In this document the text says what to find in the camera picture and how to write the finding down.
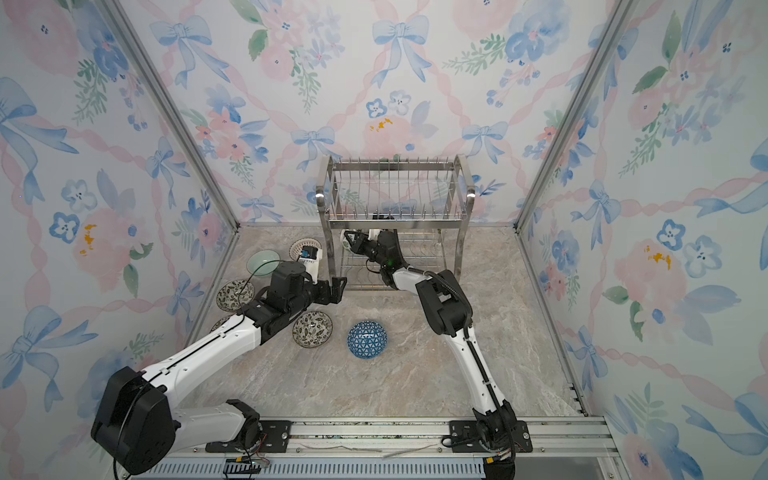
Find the steel two-tier dish rack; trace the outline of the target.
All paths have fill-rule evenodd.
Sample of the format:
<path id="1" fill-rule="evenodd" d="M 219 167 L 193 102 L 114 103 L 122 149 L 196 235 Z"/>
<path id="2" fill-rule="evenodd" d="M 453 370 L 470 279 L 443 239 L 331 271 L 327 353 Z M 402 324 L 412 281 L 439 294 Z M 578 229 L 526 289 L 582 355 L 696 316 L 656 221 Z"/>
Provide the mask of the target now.
<path id="1" fill-rule="evenodd" d="M 346 234 L 370 238 L 390 230 L 406 262 L 446 268 L 460 276 L 466 236 L 478 196 L 468 158 L 336 159 L 319 163 L 313 189 L 323 232 L 327 272 L 352 290 L 383 290 L 378 266 L 352 250 Z"/>

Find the blue triangle pattern bowl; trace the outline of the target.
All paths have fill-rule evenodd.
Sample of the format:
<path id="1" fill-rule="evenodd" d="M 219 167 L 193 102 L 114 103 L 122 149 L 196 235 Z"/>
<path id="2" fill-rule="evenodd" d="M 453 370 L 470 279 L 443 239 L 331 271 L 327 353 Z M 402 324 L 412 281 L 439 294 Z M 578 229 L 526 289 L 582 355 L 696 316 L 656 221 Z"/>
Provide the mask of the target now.
<path id="1" fill-rule="evenodd" d="M 388 334 L 379 322 L 361 321 L 349 330 L 346 343 L 356 358 L 369 360 L 384 352 L 388 345 Z"/>

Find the green leaf pattern bowl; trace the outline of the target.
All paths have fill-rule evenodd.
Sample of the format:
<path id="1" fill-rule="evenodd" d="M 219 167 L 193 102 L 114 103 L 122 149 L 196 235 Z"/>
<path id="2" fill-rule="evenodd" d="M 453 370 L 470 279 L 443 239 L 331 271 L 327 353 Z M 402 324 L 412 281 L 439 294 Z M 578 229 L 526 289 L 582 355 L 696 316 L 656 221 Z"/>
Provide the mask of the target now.
<path id="1" fill-rule="evenodd" d="M 352 243 L 356 238 L 354 230 L 343 230 L 340 233 L 340 242 L 345 251 L 352 252 Z"/>

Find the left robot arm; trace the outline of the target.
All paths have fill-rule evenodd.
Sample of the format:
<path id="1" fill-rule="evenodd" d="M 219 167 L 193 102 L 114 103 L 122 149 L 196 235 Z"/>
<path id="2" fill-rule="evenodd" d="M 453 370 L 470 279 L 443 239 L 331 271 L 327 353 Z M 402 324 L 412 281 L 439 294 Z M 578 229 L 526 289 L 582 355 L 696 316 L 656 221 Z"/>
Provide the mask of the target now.
<path id="1" fill-rule="evenodd" d="M 214 407 L 181 402 L 214 373 L 272 339 L 314 304 L 341 302 L 344 277 L 317 280 L 305 264 L 278 264 L 268 286 L 219 328 L 142 370 L 124 367 L 107 381 L 91 438 L 115 468 L 139 475 L 168 454 L 208 443 L 251 452 L 263 437 L 259 413 L 238 399 Z"/>

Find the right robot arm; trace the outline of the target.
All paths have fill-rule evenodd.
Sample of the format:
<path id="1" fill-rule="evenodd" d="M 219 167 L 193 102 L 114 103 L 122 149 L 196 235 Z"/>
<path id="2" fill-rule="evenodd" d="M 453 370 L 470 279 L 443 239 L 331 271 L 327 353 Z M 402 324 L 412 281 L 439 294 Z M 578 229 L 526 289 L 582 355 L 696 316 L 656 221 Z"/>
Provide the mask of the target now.
<path id="1" fill-rule="evenodd" d="M 522 451 L 515 439 L 523 432 L 522 423 L 490 372 L 478 345 L 472 305 L 452 271 L 411 265 L 395 230 L 382 230 L 376 236 L 346 230 L 344 237 L 353 253 L 378 265 L 385 285 L 418 297 L 429 327 L 452 351 L 468 386 L 481 445 L 501 460 L 513 460 Z"/>

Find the black floral bowl centre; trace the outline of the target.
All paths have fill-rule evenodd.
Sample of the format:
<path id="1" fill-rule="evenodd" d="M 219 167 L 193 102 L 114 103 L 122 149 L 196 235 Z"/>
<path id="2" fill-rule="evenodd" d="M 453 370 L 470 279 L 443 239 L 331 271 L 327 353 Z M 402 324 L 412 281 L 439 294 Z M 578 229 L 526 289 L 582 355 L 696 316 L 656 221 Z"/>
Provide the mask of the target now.
<path id="1" fill-rule="evenodd" d="M 332 336 L 333 321 L 320 311 L 304 312 L 293 323 L 292 338 L 305 349 L 313 349 L 325 344 Z"/>

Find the maroon patterned white bowl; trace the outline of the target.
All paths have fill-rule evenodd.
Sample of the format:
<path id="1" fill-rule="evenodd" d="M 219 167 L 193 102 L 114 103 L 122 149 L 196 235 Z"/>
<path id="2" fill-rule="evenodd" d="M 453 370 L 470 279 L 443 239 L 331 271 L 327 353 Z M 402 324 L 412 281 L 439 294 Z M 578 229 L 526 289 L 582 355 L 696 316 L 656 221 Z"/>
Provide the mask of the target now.
<path id="1" fill-rule="evenodd" d="M 322 249 L 321 243 L 314 238 L 302 238 L 295 241 L 289 249 L 289 257 L 291 260 L 297 261 L 299 253 L 304 245 L 313 245 Z"/>

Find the mint green bowl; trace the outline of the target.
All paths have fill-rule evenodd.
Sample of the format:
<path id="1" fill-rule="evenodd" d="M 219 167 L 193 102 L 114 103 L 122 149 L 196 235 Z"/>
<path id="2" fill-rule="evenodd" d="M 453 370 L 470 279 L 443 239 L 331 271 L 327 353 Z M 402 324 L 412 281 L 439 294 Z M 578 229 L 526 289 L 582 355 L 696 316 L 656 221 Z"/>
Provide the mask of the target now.
<path id="1" fill-rule="evenodd" d="M 274 250 L 260 250 L 246 262 L 246 270 L 252 276 L 267 276 L 281 263 L 280 255 Z"/>

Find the black floral bowl upper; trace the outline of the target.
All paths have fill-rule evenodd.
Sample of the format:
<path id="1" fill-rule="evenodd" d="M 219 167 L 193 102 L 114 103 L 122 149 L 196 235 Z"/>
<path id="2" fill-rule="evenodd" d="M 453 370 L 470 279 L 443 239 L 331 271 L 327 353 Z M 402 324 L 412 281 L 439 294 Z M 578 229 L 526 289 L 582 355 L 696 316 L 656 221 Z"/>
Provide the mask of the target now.
<path id="1" fill-rule="evenodd" d="M 255 288 L 249 280 L 233 280 L 219 289 L 216 294 L 216 305 L 222 311 L 234 313 L 251 302 L 254 296 Z"/>

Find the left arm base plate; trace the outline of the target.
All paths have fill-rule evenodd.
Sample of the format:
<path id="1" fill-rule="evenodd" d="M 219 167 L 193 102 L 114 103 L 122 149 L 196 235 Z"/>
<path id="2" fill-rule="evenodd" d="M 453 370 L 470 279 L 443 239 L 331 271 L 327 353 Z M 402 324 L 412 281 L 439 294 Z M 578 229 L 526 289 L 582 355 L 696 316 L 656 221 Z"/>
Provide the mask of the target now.
<path id="1" fill-rule="evenodd" d="M 288 420 L 247 421 L 231 441 L 210 442 L 206 453 L 285 453 L 292 422 Z"/>

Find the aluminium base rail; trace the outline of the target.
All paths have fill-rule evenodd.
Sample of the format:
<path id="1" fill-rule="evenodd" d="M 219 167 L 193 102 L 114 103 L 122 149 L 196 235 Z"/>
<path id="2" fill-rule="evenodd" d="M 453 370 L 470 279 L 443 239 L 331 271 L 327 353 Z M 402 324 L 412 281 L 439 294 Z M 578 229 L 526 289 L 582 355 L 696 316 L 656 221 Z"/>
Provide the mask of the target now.
<path id="1" fill-rule="evenodd" d="M 293 418 L 285 453 L 171 453 L 145 479 L 626 479 L 601 417 L 528 417 L 533 451 L 501 460 L 441 445 L 449 418 Z"/>

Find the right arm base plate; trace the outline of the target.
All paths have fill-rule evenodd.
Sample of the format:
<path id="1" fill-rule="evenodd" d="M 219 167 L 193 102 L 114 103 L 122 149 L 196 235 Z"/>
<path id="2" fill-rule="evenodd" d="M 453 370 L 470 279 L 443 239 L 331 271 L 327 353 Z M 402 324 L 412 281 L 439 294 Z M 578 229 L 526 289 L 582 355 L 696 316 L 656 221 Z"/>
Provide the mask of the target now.
<path id="1" fill-rule="evenodd" d="M 449 433 L 442 438 L 441 445 L 453 453 L 501 455 L 509 450 L 515 454 L 533 451 L 531 435 L 523 421 L 519 421 L 511 431 L 470 420 L 452 420 L 448 426 Z"/>

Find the right aluminium frame post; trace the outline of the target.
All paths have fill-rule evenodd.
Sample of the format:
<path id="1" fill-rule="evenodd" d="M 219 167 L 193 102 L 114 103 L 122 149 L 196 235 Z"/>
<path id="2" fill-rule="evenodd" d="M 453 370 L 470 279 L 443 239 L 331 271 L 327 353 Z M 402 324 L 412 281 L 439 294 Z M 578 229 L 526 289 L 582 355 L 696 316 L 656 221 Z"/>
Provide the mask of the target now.
<path id="1" fill-rule="evenodd" d="M 583 77 L 574 91 L 565 115 L 563 123 L 556 134 L 549 152 L 545 156 L 541 169 L 534 178 L 531 190 L 526 196 L 523 208 L 514 223 L 514 229 L 517 234 L 525 228 L 534 216 L 536 204 L 547 183 L 547 178 L 557 167 L 559 157 L 565 150 L 566 143 L 573 131 L 576 130 L 581 116 L 585 111 L 587 104 L 592 98 L 595 90 L 595 84 L 599 80 L 602 72 L 606 69 L 607 63 L 615 53 L 615 48 L 623 35 L 626 24 L 636 5 L 632 0 L 620 0 L 614 5 L 611 15 L 608 17 L 605 27 L 598 37 L 598 44 L 592 56 L 587 63 Z"/>

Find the aluminium frame post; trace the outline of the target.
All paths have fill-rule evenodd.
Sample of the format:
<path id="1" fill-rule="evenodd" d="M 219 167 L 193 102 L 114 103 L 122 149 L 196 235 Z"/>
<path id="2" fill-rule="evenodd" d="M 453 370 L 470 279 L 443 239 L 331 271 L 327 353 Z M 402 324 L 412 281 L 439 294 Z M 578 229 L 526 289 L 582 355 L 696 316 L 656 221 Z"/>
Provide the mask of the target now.
<path id="1" fill-rule="evenodd" d="M 587 104 L 592 98 L 595 90 L 595 84 L 599 80 L 602 72 L 606 69 L 607 63 L 615 53 L 615 48 L 623 35 L 626 24 L 636 5 L 632 0 L 620 0 L 614 5 L 611 15 L 608 17 L 605 27 L 598 37 L 598 44 L 592 56 L 587 63 L 583 77 L 574 91 L 565 115 L 563 123 L 556 134 L 549 152 L 545 156 L 541 169 L 534 178 L 531 190 L 526 196 L 523 208 L 514 223 L 514 229 L 517 234 L 525 228 L 534 216 L 536 204 L 547 183 L 547 178 L 557 167 L 559 157 L 565 150 L 566 143 L 573 131 L 576 130 L 581 116 L 585 111 Z"/>
<path id="2" fill-rule="evenodd" d="M 188 161 L 207 189 L 213 204 L 223 215 L 224 222 L 234 232 L 240 227 L 233 209 L 230 207 L 221 188 L 216 182 L 213 171 L 207 165 L 194 141 L 191 131 L 187 128 L 180 110 L 177 108 L 170 92 L 163 84 L 157 68 L 151 61 L 148 52 L 131 24 L 124 8 L 119 1 L 96 1 L 97 9 L 104 16 L 107 25 L 115 33 L 118 42 L 137 67 L 138 72 L 146 81 L 149 95 L 161 112 L 170 132 L 182 147 Z"/>

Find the left aluminium frame post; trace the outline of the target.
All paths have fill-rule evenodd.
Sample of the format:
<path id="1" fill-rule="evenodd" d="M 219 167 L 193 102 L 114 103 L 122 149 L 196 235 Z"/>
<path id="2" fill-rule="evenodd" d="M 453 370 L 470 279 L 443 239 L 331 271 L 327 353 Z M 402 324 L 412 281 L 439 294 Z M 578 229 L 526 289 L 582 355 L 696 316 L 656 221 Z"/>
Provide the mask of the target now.
<path id="1" fill-rule="evenodd" d="M 161 112 L 170 132 L 182 147 L 188 161 L 207 189 L 213 204 L 223 215 L 224 222 L 234 232 L 240 227 L 233 209 L 230 207 L 221 188 L 216 182 L 213 171 L 207 165 L 194 141 L 191 131 L 187 128 L 180 110 L 177 108 L 170 92 L 163 84 L 157 68 L 151 61 L 148 52 L 131 24 L 124 8 L 119 1 L 96 1 L 97 9 L 104 16 L 107 25 L 115 33 L 118 42 L 137 67 L 138 72 L 146 81 L 149 95 Z"/>

